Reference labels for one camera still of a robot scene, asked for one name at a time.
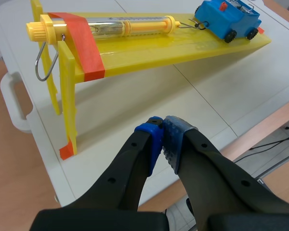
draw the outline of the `black wheel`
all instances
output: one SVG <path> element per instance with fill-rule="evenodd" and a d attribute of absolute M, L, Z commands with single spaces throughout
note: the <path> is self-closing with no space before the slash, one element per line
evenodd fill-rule
<path fill-rule="evenodd" d="M 198 6 L 197 9 L 195 10 L 195 14 L 196 14 L 197 10 L 199 9 L 199 7 L 200 7 L 200 6 Z"/>
<path fill-rule="evenodd" d="M 229 43 L 232 40 L 234 40 L 235 37 L 236 37 L 236 31 L 232 30 L 225 36 L 224 40 L 225 40 L 226 43 Z"/>
<path fill-rule="evenodd" d="M 258 34 L 258 29 L 257 29 L 257 28 L 254 28 L 253 30 L 251 30 L 251 31 L 247 34 L 246 38 L 247 38 L 248 40 L 252 40 L 257 34 Z"/>

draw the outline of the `blue toy car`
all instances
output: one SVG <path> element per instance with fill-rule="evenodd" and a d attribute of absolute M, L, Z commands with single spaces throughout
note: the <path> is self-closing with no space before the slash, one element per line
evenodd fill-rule
<path fill-rule="evenodd" d="M 259 14 L 240 0 L 205 0 L 195 18 L 226 43 L 234 38 L 253 39 L 261 23 Z"/>

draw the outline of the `textured grip pad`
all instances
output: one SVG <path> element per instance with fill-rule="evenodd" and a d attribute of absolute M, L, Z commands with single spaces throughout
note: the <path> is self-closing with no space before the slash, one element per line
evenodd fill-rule
<path fill-rule="evenodd" d="M 152 136 L 152 149 L 151 149 L 151 158 L 150 158 L 150 169 L 149 169 L 149 176 L 152 175 L 153 169 L 155 167 L 156 161 L 158 160 L 158 156 L 162 151 L 163 146 L 163 135 L 164 135 L 164 128 L 163 126 L 163 119 L 157 116 L 149 118 L 149 120 L 139 125 L 135 128 L 135 131 L 145 131 L 151 134 Z"/>
<path fill-rule="evenodd" d="M 187 123 L 185 120 L 171 115 L 164 119 L 163 125 L 164 155 L 173 168 L 174 173 L 178 174 L 183 136 L 191 129 L 198 129 Z"/>

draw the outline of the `yellow knob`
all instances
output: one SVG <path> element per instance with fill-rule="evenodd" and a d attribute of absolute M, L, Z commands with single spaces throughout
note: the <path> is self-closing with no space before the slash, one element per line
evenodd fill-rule
<path fill-rule="evenodd" d="M 27 23 L 27 33 L 29 38 L 33 42 L 46 42 L 47 35 L 46 35 L 46 28 L 45 24 L 42 22 L 32 22 Z"/>

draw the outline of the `red tape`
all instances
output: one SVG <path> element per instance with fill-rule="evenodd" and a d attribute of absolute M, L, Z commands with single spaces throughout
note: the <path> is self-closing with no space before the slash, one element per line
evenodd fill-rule
<path fill-rule="evenodd" d="M 48 13 L 52 18 L 62 18 L 74 41 L 82 70 L 84 81 L 105 77 L 105 68 L 96 46 L 88 22 L 85 18 L 71 13 Z"/>

